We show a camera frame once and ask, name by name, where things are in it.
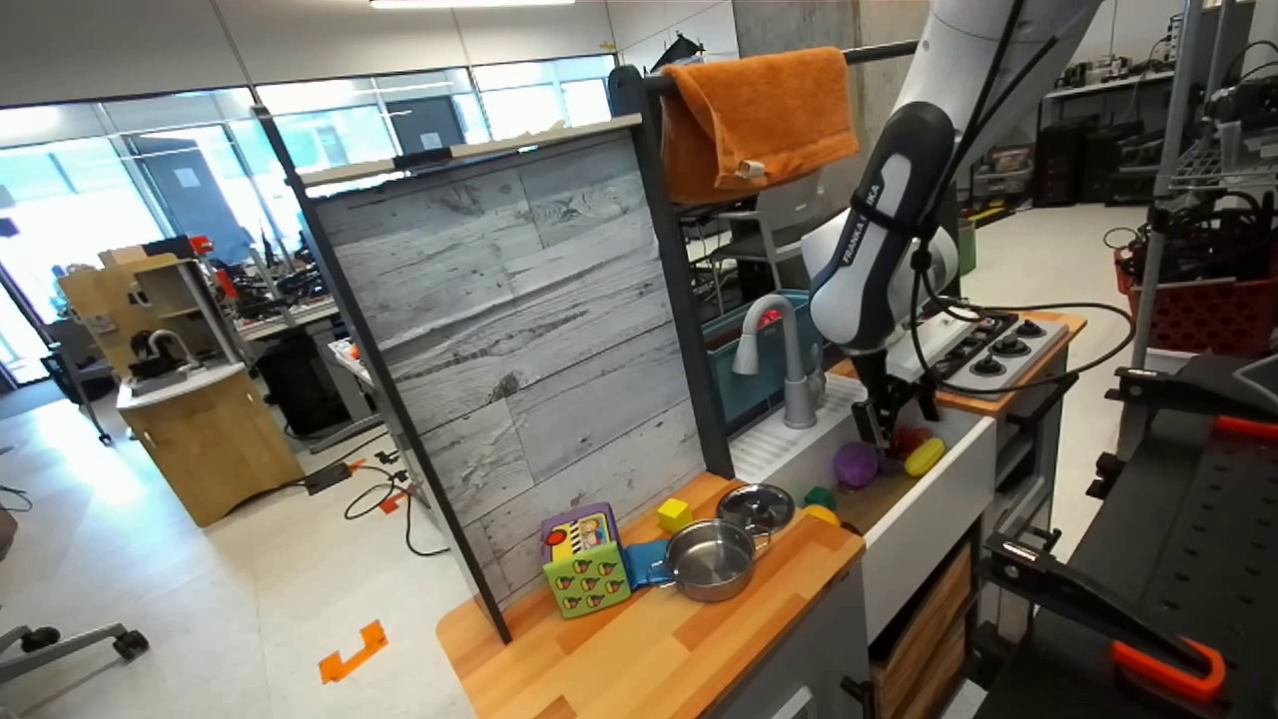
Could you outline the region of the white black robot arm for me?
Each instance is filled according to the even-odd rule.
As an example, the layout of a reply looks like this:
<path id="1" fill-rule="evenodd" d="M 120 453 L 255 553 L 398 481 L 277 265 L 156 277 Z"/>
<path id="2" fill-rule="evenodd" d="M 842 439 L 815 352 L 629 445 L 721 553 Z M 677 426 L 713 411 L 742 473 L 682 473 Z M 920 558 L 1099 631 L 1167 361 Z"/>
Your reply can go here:
<path id="1" fill-rule="evenodd" d="M 888 445 L 906 401 L 936 381 L 894 381 L 955 180 L 1064 76 L 1103 0 L 930 0 L 906 79 L 811 285 L 811 324 L 848 352 L 864 445 Z"/>

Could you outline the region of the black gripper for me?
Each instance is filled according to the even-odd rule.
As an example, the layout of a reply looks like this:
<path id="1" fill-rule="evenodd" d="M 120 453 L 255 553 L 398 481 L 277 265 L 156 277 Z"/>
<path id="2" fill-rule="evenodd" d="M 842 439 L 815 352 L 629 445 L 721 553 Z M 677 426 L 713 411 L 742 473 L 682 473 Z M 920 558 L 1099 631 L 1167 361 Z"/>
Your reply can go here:
<path id="1" fill-rule="evenodd" d="M 906 403 L 916 403 L 927 418 L 940 418 L 940 383 L 930 370 L 922 370 L 920 381 L 894 381 L 882 352 L 858 352 L 852 369 L 864 383 L 864 401 L 852 403 L 864 445 L 888 446 Z"/>

